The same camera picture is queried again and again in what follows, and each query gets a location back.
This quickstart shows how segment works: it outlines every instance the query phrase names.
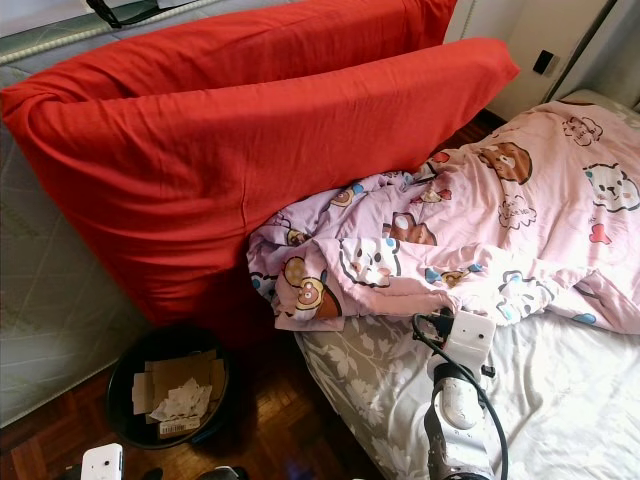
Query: label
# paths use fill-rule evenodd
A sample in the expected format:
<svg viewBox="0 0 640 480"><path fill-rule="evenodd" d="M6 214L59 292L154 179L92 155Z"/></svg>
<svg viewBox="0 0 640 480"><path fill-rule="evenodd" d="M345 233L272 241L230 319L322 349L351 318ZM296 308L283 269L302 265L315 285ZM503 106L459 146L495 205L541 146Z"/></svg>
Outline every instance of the label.
<svg viewBox="0 0 640 480"><path fill-rule="evenodd" d="M160 423L158 433L160 435L168 435L170 433L186 432L194 430L200 426L199 418L178 418L176 420L167 420Z"/></svg>

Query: black trash bin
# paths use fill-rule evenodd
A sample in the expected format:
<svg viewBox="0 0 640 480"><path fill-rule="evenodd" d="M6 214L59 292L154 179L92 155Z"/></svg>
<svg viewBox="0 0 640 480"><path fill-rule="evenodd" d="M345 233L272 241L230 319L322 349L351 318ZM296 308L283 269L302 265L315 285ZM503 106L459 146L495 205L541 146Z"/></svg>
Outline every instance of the black trash bin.
<svg viewBox="0 0 640 480"><path fill-rule="evenodd" d="M131 388L134 374L144 371L146 361L168 360L212 349L217 350L217 358L224 360L226 373L224 390L216 409L196 431L181 437L159 439L156 424L147 425L144 415L133 414ZM232 376L229 356L209 330L186 324L159 328L136 342L116 363L107 387L107 420L124 442L139 448L155 450L187 441L200 443L215 433L230 414Z"/></svg>

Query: white device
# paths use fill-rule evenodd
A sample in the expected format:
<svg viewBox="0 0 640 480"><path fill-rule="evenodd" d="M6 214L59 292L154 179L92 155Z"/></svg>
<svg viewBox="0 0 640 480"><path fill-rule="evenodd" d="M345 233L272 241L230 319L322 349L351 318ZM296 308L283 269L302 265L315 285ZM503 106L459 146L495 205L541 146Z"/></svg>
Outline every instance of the white device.
<svg viewBox="0 0 640 480"><path fill-rule="evenodd" d="M122 445L111 443L84 452L80 480L122 480Z"/></svg>
<svg viewBox="0 0 640 480"><path fill-rule="evenodd" d="M414 316L414 331L418 328L416 317L419 316ZM434 320L434 316L423 317ZM437 335L430 332L438 340L444 339L442 352L477 382L483 374L493 376L484 363L493 341L495 322L465 311L458 312L455 319L449 315L442 318L453 320L450 331L438 331ZM430 478L493 480L484 445L484 411L478 391L458 368L437 353L428 360L427 373L434 383L431 406L424 417L430 445Z"/></svg>

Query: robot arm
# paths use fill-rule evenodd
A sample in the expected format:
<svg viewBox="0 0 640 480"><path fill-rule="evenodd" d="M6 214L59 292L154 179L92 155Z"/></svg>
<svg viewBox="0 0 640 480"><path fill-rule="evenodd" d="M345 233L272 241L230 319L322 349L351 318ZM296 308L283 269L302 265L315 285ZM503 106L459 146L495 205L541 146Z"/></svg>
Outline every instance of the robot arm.
<svg viewBox="0 0 640 480"><path fill-rule="evenodd" d="M420 320L431 321L432 330L428 335L436 342L444 341L442 349L420 330ZM495 332L494 322L486 317L460 312L455 320L446 314L416 315L413 327L414 338L434 349L434 355L427 363L434 389L431 406L424 420L429 438L430 478L494 480L484 446L484 408L490 409L494 421L497 416L484 392L478 390L480 376L492 377L494 373L493 369L484 366ZM496 425L503 448L504 479L507 469L506 440L503 442L504 434L499 422Z"/></svg>

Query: paper scrap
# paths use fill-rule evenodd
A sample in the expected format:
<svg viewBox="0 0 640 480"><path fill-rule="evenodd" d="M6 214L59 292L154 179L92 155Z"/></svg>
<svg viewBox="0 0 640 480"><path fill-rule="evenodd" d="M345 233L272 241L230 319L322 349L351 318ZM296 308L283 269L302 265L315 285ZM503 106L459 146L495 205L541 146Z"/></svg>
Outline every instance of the paper scrap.
<svg viewBox="0 0 640 480"><path fill-rule="evenodd" d="M190 378L183 386L169 390L168 398L160 402L150 416L160 422L188 417L201 418L207 412L210 396L211 385L199 386Z"/></svg>

